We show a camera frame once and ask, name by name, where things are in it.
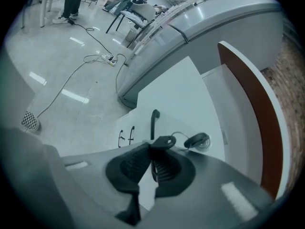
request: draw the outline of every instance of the chair seat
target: chair seat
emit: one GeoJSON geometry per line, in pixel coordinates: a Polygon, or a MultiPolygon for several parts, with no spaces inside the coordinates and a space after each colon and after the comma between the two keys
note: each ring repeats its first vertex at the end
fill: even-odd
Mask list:
{"type": "Polygon", "coordinates": [[[133,20],[131,18],[128,18],[126,15],[128,15],[129,13],[127,13],[127,11],[121,11],[120,12],[122,15],[124,15],[127,19],[129,19],[130,21],[132,21],[133,23],[135,23],[137,26],[139,26],[140,28],[144,27],[145,25],[143,25],[142,23],[140,24],[138,21],[133,20]]]}

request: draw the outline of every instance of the chair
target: chair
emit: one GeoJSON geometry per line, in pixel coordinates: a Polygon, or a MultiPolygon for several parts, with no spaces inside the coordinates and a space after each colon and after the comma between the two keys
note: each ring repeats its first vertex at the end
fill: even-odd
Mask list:
{"type": "MultiPolygon", "coordinates": [[[[146,19],[148,22],[152,22],[155,18],[156,15],[156,10],[154,9],[154,7],[150,4],[135,4],[132,3],[132,6],[130,7],[130,9],[134,14],[136,14],[138,17],[140,18],[144,18],[146,19]]],[[[118,27],[116,28],[115,31],[118,30],[122,20],[124,19],[125,15],[126,15],[127,11],[121,11],[120,14],[123,15],[118,27]]],[[[108,33],[108,31],[110,30],[111,26],[114,24],[114,22],[118,19],[120,15],[117,15],[115,17],[115,19],[113,20],[113,22],[111,23],[111,25],[109,26],[109,28],[107,29],[106,33],[108,33]]],[[[139,26],[140,28],[144,28],[144,30],[147,28],[147,26],[140,24],[139,22],[133,20],[133,19],[129,19],[130,21],[132,21],[133,23],[135,23],[137,26],[139,26]]]]}

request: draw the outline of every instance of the checkered object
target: checkered object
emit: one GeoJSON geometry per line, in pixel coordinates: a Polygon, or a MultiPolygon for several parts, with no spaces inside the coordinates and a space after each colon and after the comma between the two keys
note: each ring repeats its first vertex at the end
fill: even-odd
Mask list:
{"type": "Polygon", "coordinates": [[[29,130],[35,131],[38,129],[39,121],[32,113],[26,111],[21,124],[29,130]]]}

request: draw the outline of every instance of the shiny floor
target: shiny floor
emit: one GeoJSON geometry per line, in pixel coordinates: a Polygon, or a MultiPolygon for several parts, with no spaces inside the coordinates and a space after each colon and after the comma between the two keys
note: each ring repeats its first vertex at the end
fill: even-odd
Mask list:
{"type": "MultiPolygon", "coordinates": [[[[104,1],[81,2],[76,23],[94,27],[92,35],[114,55],[126,57],[130,50],[124,40],[133,26],[123,20],[119,31],[115,26],[105,34],[114,17],[102,11],[104,1]]],[[[41,5],[26,9],[25,28],[20,18],[12,25],[5,46],[26,83],[35,92],[28,111],[37,115],[46,108],[86,55],[106,53],[80,26],[53,24],[64,0],[54,0],[46,12],[45,26],[39,27],[41,5]]],[[[112,67],[106,63],[87,63],[67,82],[54,103],[40,117],[41,129],[33,133],[43,143],[55,146],[61,156],[98,152],[114,148],[115,121],[129,109],[117,99],[115,77],[123,64],[119,56],[112,67]]]]}

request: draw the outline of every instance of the extension cord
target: extension cord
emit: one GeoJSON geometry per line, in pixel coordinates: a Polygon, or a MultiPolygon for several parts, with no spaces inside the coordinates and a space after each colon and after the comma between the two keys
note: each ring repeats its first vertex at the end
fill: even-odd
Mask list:
{"type": "Polygon", "coordinates": [[[111,62],[109,62],[110,61],[109,59],[111,57],[113,58],[113,55],[111,55],[111,54],[102,54],[101,57],[102,57],[102,59],[104,59],[111,66],[115,66],[115,64],[116,64],[115,60],[112,60],[111,62]]]}

